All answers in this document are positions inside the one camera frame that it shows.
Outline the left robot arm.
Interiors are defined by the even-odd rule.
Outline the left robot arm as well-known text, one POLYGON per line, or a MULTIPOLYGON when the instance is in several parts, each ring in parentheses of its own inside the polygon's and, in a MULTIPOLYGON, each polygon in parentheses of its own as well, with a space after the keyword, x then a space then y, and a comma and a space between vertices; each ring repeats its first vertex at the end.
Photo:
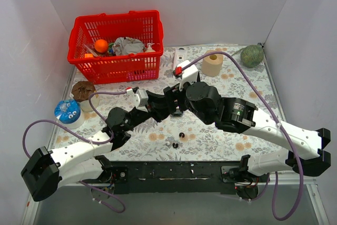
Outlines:
POLYGON ((104 155, 123 146, 136 126, 150 118, 161 122, 176 106, 170 93, 159 95, 144 89, 128 89, 126 93, 135 99, 135 107, 130 111, 112 108, 102 130, 89 138, 80 136, 78 142, 62 148, 48 150, 43 146, 28 156, 21 177, 35 202, 69 183, 87 179, 108 182, 114 173, 104 155))

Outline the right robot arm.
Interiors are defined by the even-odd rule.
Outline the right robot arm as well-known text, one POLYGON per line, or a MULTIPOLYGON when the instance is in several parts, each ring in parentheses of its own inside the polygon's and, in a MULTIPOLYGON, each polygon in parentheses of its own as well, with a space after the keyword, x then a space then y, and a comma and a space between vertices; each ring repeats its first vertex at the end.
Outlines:
POLYGON ((253 103, 222 97, 205 82, 167 87, 164 96, 170 109, 189 110, 206 125, 214 124, 224 132, 254 136, 281 147, 269 154, 242 156, 238 167, 223 170, 227 179, 248 182, 278 171, 317 177, 331 166, 331 155, 324 149, 331 141, 331 132, 325 128, 310 131, 274 120, 253 103))

